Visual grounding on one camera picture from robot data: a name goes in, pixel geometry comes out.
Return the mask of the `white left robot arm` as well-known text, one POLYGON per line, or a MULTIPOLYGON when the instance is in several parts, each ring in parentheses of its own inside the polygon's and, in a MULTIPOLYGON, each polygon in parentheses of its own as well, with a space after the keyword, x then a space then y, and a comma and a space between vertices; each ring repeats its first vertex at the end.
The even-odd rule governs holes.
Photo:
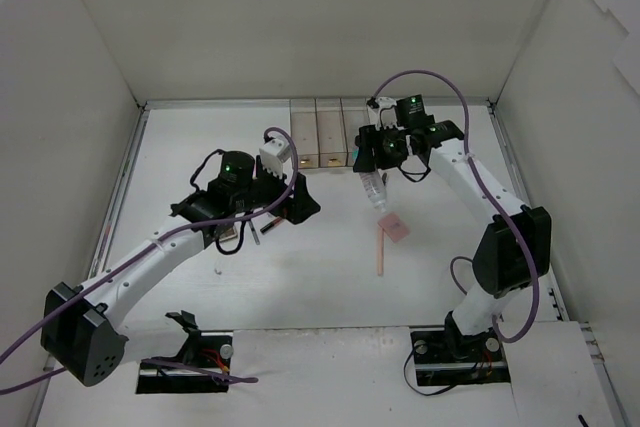
POLYGON ((165 224, 138 251, 89 281, 76 287, 61 282, 47 294, 41 346, 84 386, 99 384, 133 359, 135 340, 124 327, 128 313, 175 268, 217 246, 228 226, 246 226, 267 213, 298 225, 319 212, 304 175, 283 171, 285 162, 299 163, 293 145, 272 139, 257 156, 216 153, 217 177, 172 204, 165 224))

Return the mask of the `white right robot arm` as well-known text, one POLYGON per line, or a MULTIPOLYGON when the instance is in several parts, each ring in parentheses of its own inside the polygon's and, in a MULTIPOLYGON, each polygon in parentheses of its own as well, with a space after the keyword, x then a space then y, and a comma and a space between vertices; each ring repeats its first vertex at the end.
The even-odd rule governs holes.
POLYGON ((376 120, 361 126, 355 137, 353 170, 374 206, 382 208, 386 203, 381 171, 401 170, 406 160, 416 157, 425 171, 406 173, 405 178, 418 183, 437 174, 485 228, 471 261, 474 283, 445 320, 445 352, 455 359, 468 357, 477 349, 479 335, 498 329, 512 298, 531 289, 532 303, 523 327, 510 337, 498 336, 503 343, 521 340, 536 319, 539 280, 550 267, 550 214, 543 207, 528 206, 504 188, 471 152, 468 130, 427 114, 421 96, 400 99, 391 107, 394 124, 376 120))

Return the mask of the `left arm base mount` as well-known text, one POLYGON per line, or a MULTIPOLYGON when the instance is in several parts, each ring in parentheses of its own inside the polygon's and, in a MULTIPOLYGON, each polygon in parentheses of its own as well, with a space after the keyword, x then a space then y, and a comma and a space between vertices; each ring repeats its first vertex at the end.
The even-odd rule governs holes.
MULTIPOLYGON (((216 373, 230 373, 233 355, 233 334, 203 331, 197 326, 195 316, 186 311, 169 312, 166 317, 179 324, 187 333, 187 339, 173 357, 162 360, 181 363, 216 373)), ((229 384, 208 375, 178 369, 153 366, 143 362, 139 368, 136 394, 222 394, 229 384)))

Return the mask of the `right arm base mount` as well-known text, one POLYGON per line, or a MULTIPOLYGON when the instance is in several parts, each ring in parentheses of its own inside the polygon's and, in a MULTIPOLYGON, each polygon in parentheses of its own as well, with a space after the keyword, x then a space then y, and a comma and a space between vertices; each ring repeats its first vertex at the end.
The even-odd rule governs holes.
POLYGON ((413 330, 410 339, 403 377, 419 395, 433 397, 457 387, 511 382, 503 346, 493 331, 457 347, 443 329, 413 330))

